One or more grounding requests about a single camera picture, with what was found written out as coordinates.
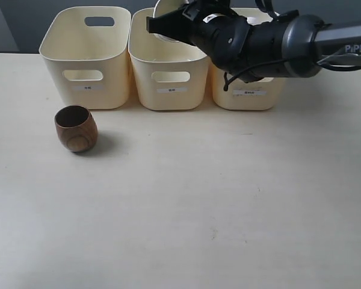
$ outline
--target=beige table surface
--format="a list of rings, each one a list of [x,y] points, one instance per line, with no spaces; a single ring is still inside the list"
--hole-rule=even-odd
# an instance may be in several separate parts
[[[0,55],[0,289],[361,289],[361,72],[263,113],[134,96],[81,157],[61,107],[38,55]]]

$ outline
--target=storage bin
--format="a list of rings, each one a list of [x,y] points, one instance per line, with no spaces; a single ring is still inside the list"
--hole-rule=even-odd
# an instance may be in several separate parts
[[[73,7],[56,16],[40,54],[66,105],[101,110],[128,100],[130,26],[120,7]]]
[[[248,17],[250,24],[271,21],[266,13],[257,8],[234,8],[242,16]],[[285,85],[284,78],[265,78],[262,81],[244,83],[240,79],[225,92],[224,72],[212,65],[212,93],[217,105],[227,110],[268,110],[275,106]]]
[[[209,58],[197,47],[165,42],[146,30],[153,8],[135,13],[129,41],[140,102],[150,110],[190,110],[205,94]]]

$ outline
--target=wood grain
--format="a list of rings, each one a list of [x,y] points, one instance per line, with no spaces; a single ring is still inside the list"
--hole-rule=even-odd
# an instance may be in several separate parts
[[[55,116],[60,142],[72,152],[84,152],[97,142],[98,131],[92,114],[85,107],[72,105]]]

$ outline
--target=robotic arm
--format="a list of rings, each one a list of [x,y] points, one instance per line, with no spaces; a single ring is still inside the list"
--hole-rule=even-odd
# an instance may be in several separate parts
[[[237,78],[307,78],[321,69],[361,69],[361,21],[326,24],[298,10],[278,15],[272,0],[256,0],[273,20],[250,25],[230,9],[230,0],[195,0],[161,17],[147,18],[147,30],[197,46],[225,71],[227,91]]]

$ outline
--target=bin label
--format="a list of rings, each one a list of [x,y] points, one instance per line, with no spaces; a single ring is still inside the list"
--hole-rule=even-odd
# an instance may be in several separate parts
[[[174,92],[187,92],[187,87],[178,87],[172,89],[158,89],[158,93],[174,93]]]
[[[102,90],[104,89],[103,85],[81,85],[81,86],[73,86],[72,89],[75,92],[91,92],[93,90]]]
[[[233,95],[267,95],[267,92],[264,90],[234,90]]]

